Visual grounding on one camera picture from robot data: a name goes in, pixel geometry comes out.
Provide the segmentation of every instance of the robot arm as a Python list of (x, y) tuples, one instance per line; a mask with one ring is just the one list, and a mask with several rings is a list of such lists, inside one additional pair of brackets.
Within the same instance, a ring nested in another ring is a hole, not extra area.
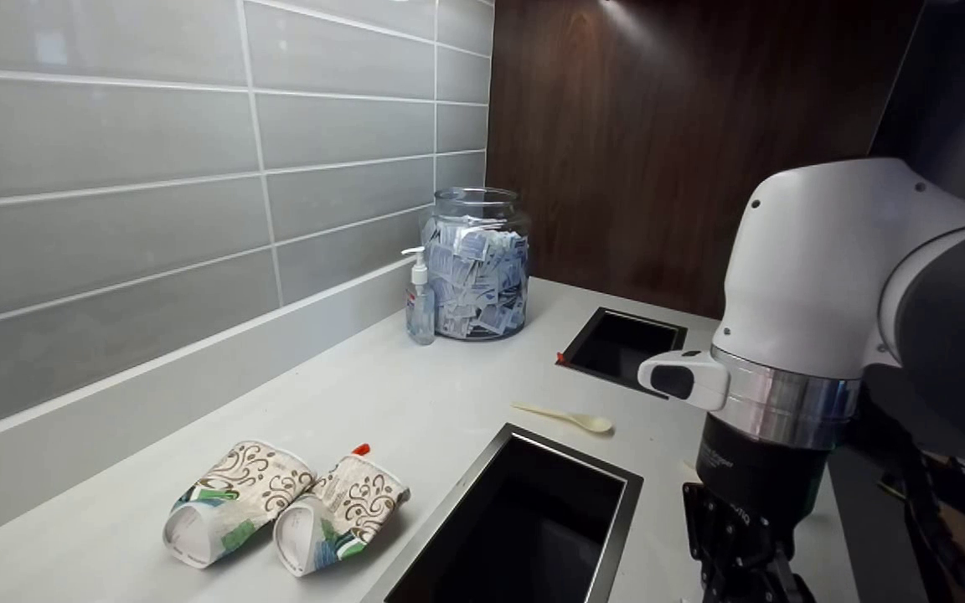
[[(965, 200), (887, 158), (774, 174), (745, 206), (725, 296), (711, 351), (648, 359), (641, 384), (711, 413), (699, 487), (685, 491), (707, 599), (758, 588), (812, 599), (782, 585), (791, 584), (782, 559), (815, 509), (863, 373), (899, 364), (934, 413), (965, 430)], [(923, 459), (899, 441), (908, 440), (899, 423), (870, 414), (863, 413), (854, 440)], [(920, 461), (901, 466), (924, 491)]]
[(828, 449), (865, 364), (885, 361), (965, 430), (965, 200), (901, 160), (768, 176), (745, 206), (725, 292), (711, 354), (656, 354), (641, 364), (645, 387), (754, 441)]

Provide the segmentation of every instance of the tile wall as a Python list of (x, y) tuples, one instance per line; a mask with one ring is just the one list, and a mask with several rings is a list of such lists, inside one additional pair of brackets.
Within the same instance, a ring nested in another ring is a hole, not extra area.
[(0, 0), (0, 420), (372, 270), (478, 185), (487, 0)]

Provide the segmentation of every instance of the kitchen sink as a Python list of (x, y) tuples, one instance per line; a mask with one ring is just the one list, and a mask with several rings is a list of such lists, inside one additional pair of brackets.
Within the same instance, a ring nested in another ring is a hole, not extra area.
[(641, 364), (660, 351), (685, 349), (685, 338), (686, 328), (681, 323), (599, 309), (559, 354), (559, 364), (641, 387)]
[(396, 603), (608, 599), (645, 479), (506, 426), (381, 580)]

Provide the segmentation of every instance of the countertop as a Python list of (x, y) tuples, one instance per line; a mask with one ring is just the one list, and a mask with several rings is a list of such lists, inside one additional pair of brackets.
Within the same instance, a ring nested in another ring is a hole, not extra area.
[[(506, 423), (645, 474), (612, 599), (699, 599), (681, 482), (694, 479), (704, 414), (553, 364), (599, 303), (686, 323), (692, 345), (714, 332), (711, 319), (553, 282), (534, 282), (529, 323), (509, 341), (440, 338), (418, 349), (404, 316), (391, 316), (0, 526), (0, 599), (370, 599), (412, 532), (436, 523), (429, 509)], [(617, 435), (593, 440), (523, 414), (513, 407), (523, 402), (609, 414)], [(412, 487), (399, 530), (372, 559), (312, 580), (291, 580), (269, 547), (207, 574), (180, 565), (162, 547), (162, 523), (180, 488), (238, 440), (290, 449), (319, 471), (372, 441), (372, 459)], [(832, 479), (798, 532), (793, 569), (822, 603), (857, 599)]]

